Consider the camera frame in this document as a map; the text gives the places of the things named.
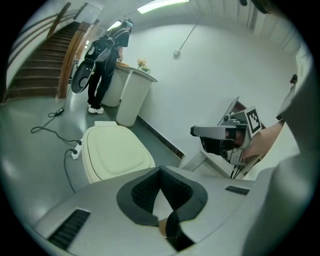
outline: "robotic arm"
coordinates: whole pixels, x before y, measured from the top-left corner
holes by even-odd
[[[262,129],[256,108],[245,109],[224,116],[221,125],[193,126],[191,135],[200,137],[207,153],[222,156],[232,165],[244,166],[241,162],[243,150],[247,149],[253,136]]]

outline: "ceiling light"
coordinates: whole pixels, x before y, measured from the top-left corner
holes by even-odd
[[[179,3],[187,3],[189,1],[190,0],[163,0],[163,1],[155,0],[150,3],[147,3],[144,6],[141,6],[137,10],[141,14],[145,14],[147,12],[150,12],[150,11],[157,9],[157,8],[160,8],[160,7],[169,6],[169,5],[173,5],[173,4],[179,4]]]
[[[121,25],[121,21],[117,20],[111,27],[108,28],[107,31],[112,30],[113,28],[116,28],[116,27],[118,27],[120,25]]]

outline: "black pants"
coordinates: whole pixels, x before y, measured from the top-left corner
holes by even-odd
[[[111,83],[113,70],[115,69],[115,64],[116,63],[114,63],[114,65],[108,65],[108,70],[106,71],[104,63],[96,62],[95,71],[94,74],[90,77],[88,86],[88,103],[91,104],[91,108],[97,110],[101,108],[100,103],[104,99],[105,93],[108,90],[109,85]]]

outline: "black vent grille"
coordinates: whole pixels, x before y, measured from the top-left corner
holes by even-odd
[[[230,192],[237,193],[240,195],[244,195],[244,196],[246,196],[250,191],[250,189],[241,188],[237,186],[228,186],[225,190],[228,190]]]
[[[49,237],[49,242],[66,250],[85,224],[90,212],[75,210],[58,229]]]

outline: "toilet lid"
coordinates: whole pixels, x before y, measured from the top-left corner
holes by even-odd
[[[123,126],[93,129],[87,136],[87,146],[92,168],[101,180],[151,166],[145,146]]]

